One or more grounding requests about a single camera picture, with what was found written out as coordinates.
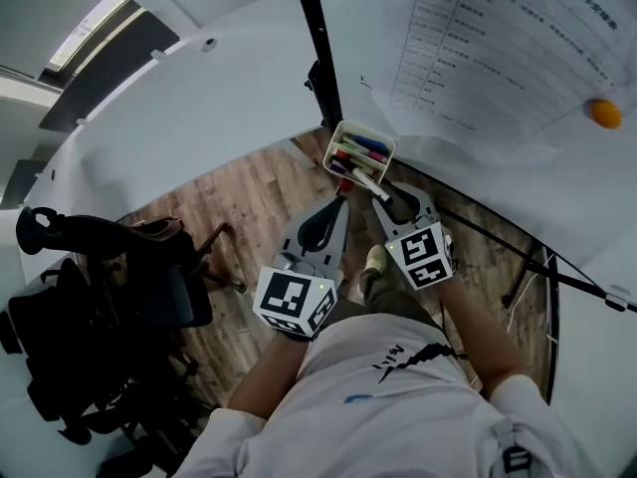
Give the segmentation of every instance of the black chair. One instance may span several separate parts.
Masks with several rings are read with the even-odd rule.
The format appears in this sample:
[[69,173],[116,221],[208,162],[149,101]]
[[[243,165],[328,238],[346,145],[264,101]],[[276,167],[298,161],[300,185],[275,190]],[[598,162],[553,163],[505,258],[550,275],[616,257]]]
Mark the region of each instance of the black chair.
[[[245,290],[209,272],[203,260],[219,234],[230,230],[220,225],[196,249],[172,218],[126,227],[47,208],[23,210],[16,227],[23,251],[58,249],[89,258],[90,283],[65,260],[60,270],[42,275],[43,281],[57,276],[55,287],[10,300],[11,321],[2,332],[12,352],[20,351],[19,339],[33,377],[28,393],[45,420],[66,423],[61,433],[68,440],[87,444],[92,431],[120,427],[132,437],[140,424],[148,437],[137,449],[166,471],[176,470],[194,442],[187,426],[194,426],[202,406],[193,407],[183,381],[198,363],[178,351],[169,332],[212,321],[205,278]],[[122,254],[128,280],[114,286],[102,260]],[[186,364],[183,377],[168,365],[168,355]],[[85,414],[91,405],[99,412]]]
[[[37,219],[44,216],[49,225]],[[186,328],[209,324],[212,309],[207,301],[202,278],[243,293],[246,286],[209,271],[204,256],[221,232],[230,232],[228,223],[220,224],[199,248],[183,230],[181,221],[163,218],[139,226],[125,226],[94,216],[65,216],[47,207],[25,207],[16,224],[18,244],[35,255],[43,248],[82,253],[110,260],[126,254],[129,293],[149,324]]]

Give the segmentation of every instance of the leg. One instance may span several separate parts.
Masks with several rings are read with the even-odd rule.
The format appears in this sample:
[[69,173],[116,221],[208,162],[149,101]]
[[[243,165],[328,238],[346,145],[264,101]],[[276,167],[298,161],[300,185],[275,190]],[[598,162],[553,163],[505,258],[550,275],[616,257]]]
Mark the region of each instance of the leg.
[[357,317],[359,315],[367,315],[369,314],[369,309],[354,301],[350,301],[346,298],[340,298],[334,308],[331,309],[329,315],[320,325],[320,330],[324,330],[327,326],[331,326],[332,324],[339,323],[340,321],[344,321],[345,319],[349,319],[350,317]]
[[378,270],[365,269],[360,275],[359,285],[369,313],[396,315],[440,329],[418,301],[389,285]]

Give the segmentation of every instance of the blue marker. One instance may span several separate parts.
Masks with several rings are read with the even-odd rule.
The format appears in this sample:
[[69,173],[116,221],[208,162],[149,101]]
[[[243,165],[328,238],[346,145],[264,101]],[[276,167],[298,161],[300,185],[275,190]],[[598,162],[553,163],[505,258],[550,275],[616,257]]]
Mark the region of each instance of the blue marker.
[[389,157],[389,149],[387,148],[387,145],[380,141],[365,138],[364,136],[355,136],[354,141],[363,147],[367,147],[369,150],[373,150],[374,152],[378,152],[379,154]]

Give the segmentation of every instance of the shoe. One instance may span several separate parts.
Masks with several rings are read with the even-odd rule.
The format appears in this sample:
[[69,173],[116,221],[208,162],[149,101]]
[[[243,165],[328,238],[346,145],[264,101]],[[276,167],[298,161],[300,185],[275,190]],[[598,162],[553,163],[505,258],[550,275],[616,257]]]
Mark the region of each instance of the shoe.
[[365,269],[375,269],[380,274],[387,269],[387,252],[382,244],[376,244],[367,252]]

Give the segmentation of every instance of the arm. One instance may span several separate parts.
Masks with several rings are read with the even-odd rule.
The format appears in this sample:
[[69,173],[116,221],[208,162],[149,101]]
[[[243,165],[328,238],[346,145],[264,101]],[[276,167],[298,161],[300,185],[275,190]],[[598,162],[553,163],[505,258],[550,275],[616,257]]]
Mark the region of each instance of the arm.
[[307,343],[277,333],[233,393],[228,408],[212,411],[175,478],[238,476],[243,443],[261,432],[295,384],[307,348]]
[[516,374],[529,375],[522,355],[509,335],[491,317],[471,305],[458,280],[442,282],[437,289],[487,397],[491,397],[506,378]]
[[308,343],[276,333],[270,345],[235,389],[229,409],[268,419],[295,385]]

